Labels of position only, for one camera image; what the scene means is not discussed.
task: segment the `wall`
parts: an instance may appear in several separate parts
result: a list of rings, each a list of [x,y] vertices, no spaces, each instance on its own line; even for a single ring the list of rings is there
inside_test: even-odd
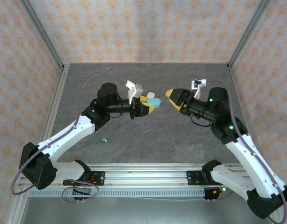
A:
[[[0,224],[22,147],[37,143],[59,75],[18,0],[0,0]]]
[[[249,130],[287,183],[287,0],[274,0],[233,70]]]
[[[260,0],[31,0],[64,63],[227,63]]]

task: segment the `small blue object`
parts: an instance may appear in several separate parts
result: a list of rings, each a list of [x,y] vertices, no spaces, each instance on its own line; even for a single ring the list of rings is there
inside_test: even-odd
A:
[[[160,107],[161,100],[158,99],[158,98],[150,98],[150,99],[147,100],[147,103],[151,104],[151,105],[153,105],[153,106],[155,106],[157,108],[157,107]]]

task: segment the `gray surface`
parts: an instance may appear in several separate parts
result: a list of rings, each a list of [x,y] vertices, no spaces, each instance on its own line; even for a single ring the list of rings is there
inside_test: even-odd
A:
[[[202,88],[201,99],[206,100],[211,83],[224,81],[233,93],[236,116],[243,120],[236,91],[225,64],[71,64],[60,100],[52,134],[56,134],[76,115],[76,95],[81,81],[96,71],[107,71],[121,78],[139,83],[144,94],[152,91],[162,103],[151,115],[130,120],[129,114],[110,120],[96,133],[85,137],[60,157],[59,161],[80,159],[85,163],[195,163],[212,159],[222,163],[237,162],[235,156],[214,137],[209,128],[191,123],[168,101],[165,93],[172,88],[191,88],[191,80],[206,78],[208,85]],[[105,82],[118,85],[122,98],[128,89],[123,83],[107,75],[88,79],[81,96],[84,110],[96,98]]]
[[[22,224],[267,224],[238,195],[217,201],[94,198],[66,204],[61,198],[29,198]]]

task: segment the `small part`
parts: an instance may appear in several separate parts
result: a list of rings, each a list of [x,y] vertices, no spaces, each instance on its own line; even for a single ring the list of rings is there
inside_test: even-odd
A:
[[[147,100],[148,104],[155,106],[156,108],[160,107],[161,100],[158,98],[150,98]]]
[[[155,94],[153,92],[148,92],[147,98],[155,98]]]

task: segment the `yellow object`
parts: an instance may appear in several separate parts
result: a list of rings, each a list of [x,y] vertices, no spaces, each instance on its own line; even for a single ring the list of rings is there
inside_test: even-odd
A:
[[[171,104],[172,104],[178,111],[180,111],[180,109],[181,109],[181,107],[183,106],[184,103],[181,103],[180,106],[175,105],[175,103],[170,99],[170,96],[171,96],[171,94],[172,94],[172,91],[173,91],[173,89],[168,90],[168,91],[165,93],[165,95],[168,97],[168,99],[170,100]]]
[[[142,102],[142,104],[149,107],[149,114],[152,113],[156,109],[156,107],[151,104],[147,104],[144,102]]]
[[[143,102],[143,103],[146,103],[148,99],[149,99],[149,98],[147,98],[147,97],[141,95],[139,101],[140,101],[140,102]]]

